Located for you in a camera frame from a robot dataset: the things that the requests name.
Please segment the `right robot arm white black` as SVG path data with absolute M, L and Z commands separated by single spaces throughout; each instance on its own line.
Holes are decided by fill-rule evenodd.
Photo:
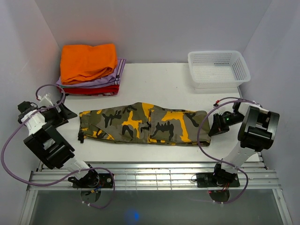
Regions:
M 241 123 L 238 143 L 233 150 L 214 167 L 209 178 L 217 186 L 228 187 L 238 181 L 238 168 L 252 155 L 268 150 L 274 143 L 280 115 L 248 102 L 234 103 L 233 111 L 213 115 L 209 136 L 229 131 L 229 127 Z

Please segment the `camouflage trousers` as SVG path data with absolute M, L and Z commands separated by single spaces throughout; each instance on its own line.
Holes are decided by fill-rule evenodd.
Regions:
M 79 114 L 78 140 L 103 142 L 209 146 L 206 111 L 166 109 L 137 102 Z

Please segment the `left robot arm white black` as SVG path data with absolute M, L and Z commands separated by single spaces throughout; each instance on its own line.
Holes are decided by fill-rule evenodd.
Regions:
M 49 169 L 64 168 L 74 174 L 68 181 L 80 188 L 93 188 L 99 185 L 99 174 L 92 167 L 75 157 L 75 149 L 58 132 L 57 127 L 68 123 L 77 115 L 64 104 L 38 112 L 35 103 L 24 101 L 18 105 L 21 113 L 18 122 L 25 123 L 29 136 L 24 144 Z

